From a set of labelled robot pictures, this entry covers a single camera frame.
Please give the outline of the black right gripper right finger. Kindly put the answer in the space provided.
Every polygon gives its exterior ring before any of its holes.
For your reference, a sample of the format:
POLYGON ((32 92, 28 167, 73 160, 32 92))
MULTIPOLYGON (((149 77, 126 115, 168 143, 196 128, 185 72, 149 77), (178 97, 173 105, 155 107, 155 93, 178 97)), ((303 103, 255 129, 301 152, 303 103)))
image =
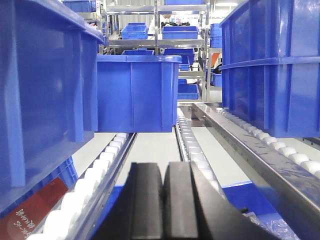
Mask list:
POLYGON ((277 239, 224 199, 194 163, 169 163, 163 187, 166 240, 277 239))

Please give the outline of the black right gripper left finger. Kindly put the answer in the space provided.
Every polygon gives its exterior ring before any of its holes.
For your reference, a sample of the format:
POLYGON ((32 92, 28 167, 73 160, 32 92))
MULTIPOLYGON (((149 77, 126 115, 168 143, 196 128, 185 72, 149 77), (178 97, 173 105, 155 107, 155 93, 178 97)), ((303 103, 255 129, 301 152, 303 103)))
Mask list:
POLYGON ((156 163, 131 164, 112 209, 94 240, 163 239, 163 184, 156 163))

